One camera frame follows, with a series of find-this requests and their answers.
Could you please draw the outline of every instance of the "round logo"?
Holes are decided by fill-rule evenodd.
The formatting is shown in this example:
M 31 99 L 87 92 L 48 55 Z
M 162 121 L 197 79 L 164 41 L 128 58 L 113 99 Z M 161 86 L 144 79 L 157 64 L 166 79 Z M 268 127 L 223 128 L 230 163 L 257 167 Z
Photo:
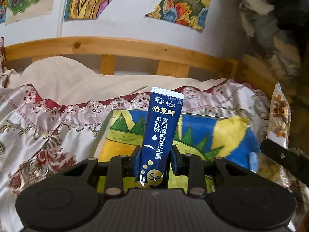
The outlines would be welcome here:
M 163 104 L 163 103 L 164 103 L 163 98 L 156 97 L 154 100 L 155 100 L 155 102 L 157 102 L 158 104 Z
M 167 101 L 166 104 L 169 107 L 175 107 L 175 103 L 173 101 Z

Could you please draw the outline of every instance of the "screw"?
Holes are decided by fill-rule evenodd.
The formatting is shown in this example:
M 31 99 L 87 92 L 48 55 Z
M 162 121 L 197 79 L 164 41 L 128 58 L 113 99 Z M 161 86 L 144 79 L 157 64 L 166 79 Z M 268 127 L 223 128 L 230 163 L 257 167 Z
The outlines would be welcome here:
M 202 195 L 205 193 L 205 189 L 201 188 L 201 187 L 194 187 L 190 189 L 190 193 L 192 195 Z
M 118 187 L 110 187 L 106 190 L 108 195 L 118 195 L 121 193 L 121 190 Z

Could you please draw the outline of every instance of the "white pipe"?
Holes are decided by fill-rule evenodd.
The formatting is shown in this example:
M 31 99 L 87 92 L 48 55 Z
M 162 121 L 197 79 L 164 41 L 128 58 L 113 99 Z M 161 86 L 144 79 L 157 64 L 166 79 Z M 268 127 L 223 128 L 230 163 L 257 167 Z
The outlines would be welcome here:
M 61 0 L 59 19 L 58 19 L 58 28 L 57 28 L 57 37 L 61 37 L 65 6 L 66 6 L 66 0 Z

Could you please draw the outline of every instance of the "beige sheet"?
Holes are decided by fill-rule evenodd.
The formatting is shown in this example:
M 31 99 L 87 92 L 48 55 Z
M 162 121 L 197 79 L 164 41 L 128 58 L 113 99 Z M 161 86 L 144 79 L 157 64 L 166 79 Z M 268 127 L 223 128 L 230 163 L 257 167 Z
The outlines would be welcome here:
M 43 99 L 52 99 L 59 105 L 104 101 L 137 92 L 149 92 L 153 86 L 177 89 L 192 86 L 200 90 L 220 84 L 225 79 L 200 82 L 191 78 L 156 75 L 97 75 L 91 69 L 70 58 L 56 56 L 36 61 L 9 86 L 32 84 Z

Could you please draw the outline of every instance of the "wood knot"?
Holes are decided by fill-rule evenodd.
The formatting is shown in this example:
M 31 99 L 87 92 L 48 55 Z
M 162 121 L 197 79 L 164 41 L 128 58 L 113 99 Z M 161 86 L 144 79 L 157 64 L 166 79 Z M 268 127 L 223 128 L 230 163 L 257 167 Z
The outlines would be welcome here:
M 77 42 L 77 43 L 74 43 L 73 46 L 74 46 L 75 49 L 78 49 L 81 46 L 81 44 Z

